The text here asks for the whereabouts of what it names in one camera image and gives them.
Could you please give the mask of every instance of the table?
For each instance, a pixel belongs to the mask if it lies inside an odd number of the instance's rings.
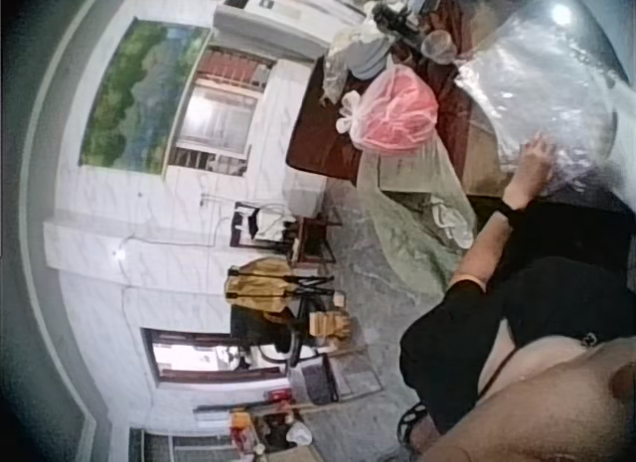
[[[580,26],[571,33],[597,59],[626,78],[605,34],[579,0],[441,0],[438,11],[422,27],[445,29],[460,53],[468,52],[501,26],[512,13],[547,14],[555,3],[566,4]],[[439,102],[437,131],[448,150],[453,167],[468,196],[501,197],[510,176],[500,169],[497,140],[488,118],[471,98],[454,84],[457,70],[423,61],[415,71],[435,92]],[[296,127],[292,134],[287,164],[296,169],[356,182],[360,151],[346,135],[338,135],[335,122],[340,106],[320,106],[322,62],[310,79]],[[369,85],[350,77],[345,92],[364,91]],[[563,202],[605,210],[624,207],[598,179],[585,179],[584,195],[565,188],[551,197]]]

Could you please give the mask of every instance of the landscape painting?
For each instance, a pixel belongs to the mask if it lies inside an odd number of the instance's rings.
[[[81,165],[160,174],[206,28],[134,20],[106,69],[81,144]]]

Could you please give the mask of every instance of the window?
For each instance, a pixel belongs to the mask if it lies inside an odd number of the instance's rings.
[[[278,366],[264,365],[240,340],[223,334],[143,330],[157,379],[164,383],[243,383],[278,379]]]
[[[171,164],[243,176],[251,120],[273,63],[209,47],[197,64]]]
[[[240,452],[230,435],[180,437],[130,429],[128,451],[134,462],[230,462],[240,461]]]

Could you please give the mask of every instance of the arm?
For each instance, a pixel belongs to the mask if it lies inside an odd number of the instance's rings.
[[[524,146],[519,167],[504,191],[503,201],[510,208],[525,209],[541,192],[550,179],[554,155],[555,148],[541,136]],[[459,262],[450,285],[472,280],[485,289],[511,233],[508,219],[498,212],[494,213]]]

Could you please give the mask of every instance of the pink plastic bag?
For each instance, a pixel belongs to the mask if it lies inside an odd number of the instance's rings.
[[[349,131],[354,145],[382,154],[412,152],[432,136],[437,122],[437,100],[415,72],[395,65],[367,88],[342,99],[344,116],[336,123],[340,133]]]

